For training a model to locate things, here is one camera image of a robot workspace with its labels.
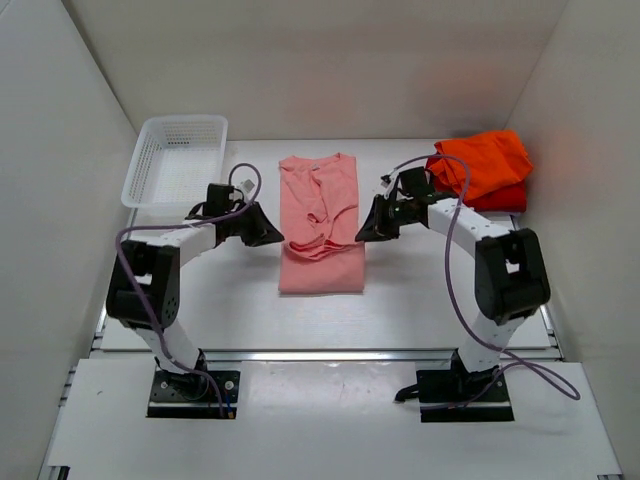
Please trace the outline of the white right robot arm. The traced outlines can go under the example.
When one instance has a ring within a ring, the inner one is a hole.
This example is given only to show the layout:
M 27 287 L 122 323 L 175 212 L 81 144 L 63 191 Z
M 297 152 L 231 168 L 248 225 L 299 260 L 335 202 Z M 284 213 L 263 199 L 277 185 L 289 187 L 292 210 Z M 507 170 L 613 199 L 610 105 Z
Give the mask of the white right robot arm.
M 445 282 L 455 311 L 451 246 L 474 260 L 478 315 L 472 324 L 461 321 L 469 339 L 457 349 L 462 366 L 448 376 L 452 395 L 471 400 L 484 388 L 482 373 L 498 366 L 516 329 L 550 299 L 538 237 L 530 229 L 511 230 L 466 207 L 456 195 L 437 191 L 421 167 L 394 169 L 381 183 L 385 192 L 374 196 L 357 242 L 394 240 L 403 226 L 413 224 L 444 235 Z

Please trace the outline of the pink t shirt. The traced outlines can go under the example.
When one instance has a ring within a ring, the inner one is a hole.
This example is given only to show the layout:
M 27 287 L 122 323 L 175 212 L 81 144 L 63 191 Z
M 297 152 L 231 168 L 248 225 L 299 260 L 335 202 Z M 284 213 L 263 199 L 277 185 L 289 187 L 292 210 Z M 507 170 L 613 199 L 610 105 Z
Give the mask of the pink t shirt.
M 279 162 L 280 227 L 284 235 L 279 292 L 360 294 L 365 247 L 359 229 L 356 158 L 291 156 Z

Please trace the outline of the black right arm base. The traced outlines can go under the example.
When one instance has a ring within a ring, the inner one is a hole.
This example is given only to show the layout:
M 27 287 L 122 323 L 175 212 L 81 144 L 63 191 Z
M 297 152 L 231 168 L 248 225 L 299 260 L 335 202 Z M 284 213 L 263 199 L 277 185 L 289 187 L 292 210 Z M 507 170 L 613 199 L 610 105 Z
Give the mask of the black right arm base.
M 416 371 L 416 382 L 401 388 L 396 403 L 417 400 L 422 423 L 513 422 L 515 415 L 498 366 L 469 373 L 459 360 L 448 369 Z

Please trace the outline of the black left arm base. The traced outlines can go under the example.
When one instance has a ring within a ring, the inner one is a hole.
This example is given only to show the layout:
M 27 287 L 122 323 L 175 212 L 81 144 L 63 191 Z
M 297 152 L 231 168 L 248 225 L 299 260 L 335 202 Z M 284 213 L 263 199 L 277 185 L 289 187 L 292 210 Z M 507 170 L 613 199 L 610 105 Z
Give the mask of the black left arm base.
M 220 395 L 204 378 L 157 368 L 149 393 L 148 418 L 234 420 L 241 386 L 239 370 L 209 370 Z

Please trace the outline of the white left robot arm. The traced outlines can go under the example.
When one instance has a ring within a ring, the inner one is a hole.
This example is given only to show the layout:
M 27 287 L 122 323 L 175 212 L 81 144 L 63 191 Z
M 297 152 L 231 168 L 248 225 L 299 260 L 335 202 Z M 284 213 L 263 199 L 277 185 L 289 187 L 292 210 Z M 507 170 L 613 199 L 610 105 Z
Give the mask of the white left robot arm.
M 250 180 L 212 183 L 206 199 L 181 223 L 163 226 L 162 235 L 117 241 L 107 314 L 145 341 L 158 368 L 174 374 L 174 385 L 185 397 L 203 395 L 209 373 L 204 354 L 178 321 L 181 268 L 232 237 L 247 247 L 283 242 L 255 200 L 258 192 Z

